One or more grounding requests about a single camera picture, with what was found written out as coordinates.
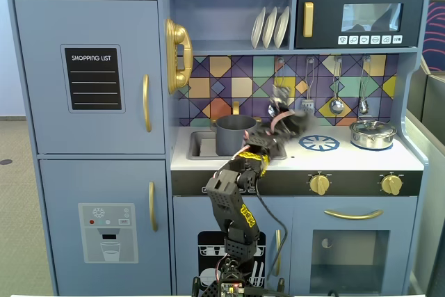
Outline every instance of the hanging ladle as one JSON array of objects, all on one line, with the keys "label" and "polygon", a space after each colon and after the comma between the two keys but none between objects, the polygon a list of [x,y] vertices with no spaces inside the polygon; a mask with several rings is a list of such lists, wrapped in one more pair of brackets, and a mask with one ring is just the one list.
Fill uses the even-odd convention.
[{"label": "hanging ladle", "polygon": [[[332,77],[332,81],[334,82],[334,99],[332,99],[329,109],[333,114],[341,114],[345,109],[343,102],[339,99],[339,84],[341,78],[341,56],[334,57],[335,65],[334,65],[334,76]],[[335,81],[335,73],[337,72],[337,64],[339,65],[339,79]]]},{"label": "hanging ladle", "polygon": [[[366,78],[366,81],[363,80],[363,71],[364,71],[364,65],[365,63],[369,64],[368,68],[368,77]],[[366,87],[368,86],[369,76],[371,75],[371,57],[370,56],[364,56],[363,57],[363,67],[362,67],[362,75],[360,76],[360,103],[359,103],[359,112],[362,115],[366,115],[369,112],[369,105],[367,102],[367,96],[366,96]]]}]

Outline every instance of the gray pot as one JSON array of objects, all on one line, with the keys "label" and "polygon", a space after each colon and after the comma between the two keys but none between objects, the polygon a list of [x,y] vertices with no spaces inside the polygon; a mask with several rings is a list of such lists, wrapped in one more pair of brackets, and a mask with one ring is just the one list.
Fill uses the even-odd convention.
[{"label": "gray pot", "polygon": [[212,128],[216,132],[216,154],[233,156],[243,144],[244,131],[251,132],[257,121],[246,115],[227,115],[218,118]]},{"label": "gray pot", "polygon": [[356,121],[349,128],[351,143],[369,150],[387,149],[397,133],[395,127],[380,121]]}]

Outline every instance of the colorful tile backsplash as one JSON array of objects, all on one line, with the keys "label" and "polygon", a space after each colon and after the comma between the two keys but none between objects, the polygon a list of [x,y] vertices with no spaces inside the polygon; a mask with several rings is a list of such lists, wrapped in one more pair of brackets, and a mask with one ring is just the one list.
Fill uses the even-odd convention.
[{"label": "colorful tile backsplash", "polygon": [[[207,56],[195,57],[190,81],[177,92],[181,126],[209,126],[232,112],[235,101],[240,113],[268,119],[272,86],[288,86],[291,109],[299,109],[307,98],[305,83],[306,56]],[[315,116],[320,125],[350,125],[359,115],[362,55],[342,55],[339,97],[345,110],[335,115],[329,110],[334,94],[334,56],[314,56],[314,82],[311,98],[315,101]],[[365,64],[369,113],[387,122],[391,113],[396,85],[398,55],[372,55],[371,68]],[[312,81],[312,65],[308,67],[308,83]]]}]

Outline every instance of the microwave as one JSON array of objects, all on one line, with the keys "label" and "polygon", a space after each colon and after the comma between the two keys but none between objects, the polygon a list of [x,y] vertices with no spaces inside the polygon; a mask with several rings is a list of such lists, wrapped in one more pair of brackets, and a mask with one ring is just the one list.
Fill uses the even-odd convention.
[{"label": "microwave", "polygon": [[297,0],[296,49],[417,47],[423,0]]}]

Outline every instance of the circuit board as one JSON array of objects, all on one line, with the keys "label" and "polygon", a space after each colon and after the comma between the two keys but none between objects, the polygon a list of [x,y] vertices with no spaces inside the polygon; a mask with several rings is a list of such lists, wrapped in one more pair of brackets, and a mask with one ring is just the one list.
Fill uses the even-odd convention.
[{"label": "circuit board", "polygon": [[241,283],[222,282],[220,297],[244,297],[244,286]]}]

